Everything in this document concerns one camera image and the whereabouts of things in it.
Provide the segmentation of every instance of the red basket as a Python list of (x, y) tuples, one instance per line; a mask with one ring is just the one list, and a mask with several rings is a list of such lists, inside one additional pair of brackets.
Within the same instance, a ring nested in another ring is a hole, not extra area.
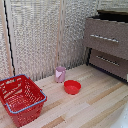
[(0, 100), (17, 127), (39, 117), (47, 100), (42, 90), (21, 74), (0, 81)]

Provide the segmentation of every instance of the light wood flooring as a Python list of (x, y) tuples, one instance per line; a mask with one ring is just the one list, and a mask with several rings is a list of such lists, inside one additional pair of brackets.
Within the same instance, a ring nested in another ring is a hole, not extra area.
[[(66, 80), (77, 80), (76, 95), (50, 76), (35, 83), (47, 95), (39, 118), (22, 128), (110, 128), (128, 101), (128, 86), (99, 70), (82, 65), (66, 71)], [(0, 104), (0, 128), (15, 128)]]

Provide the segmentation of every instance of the pink cup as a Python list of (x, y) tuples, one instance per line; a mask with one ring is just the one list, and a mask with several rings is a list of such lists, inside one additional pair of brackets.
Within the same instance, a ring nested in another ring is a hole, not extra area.
[(55, 81), (57, 83), (61, 83), (65, 81), (65, 73), (66, 68), (65, 67), (57, 67), (55, 71)]

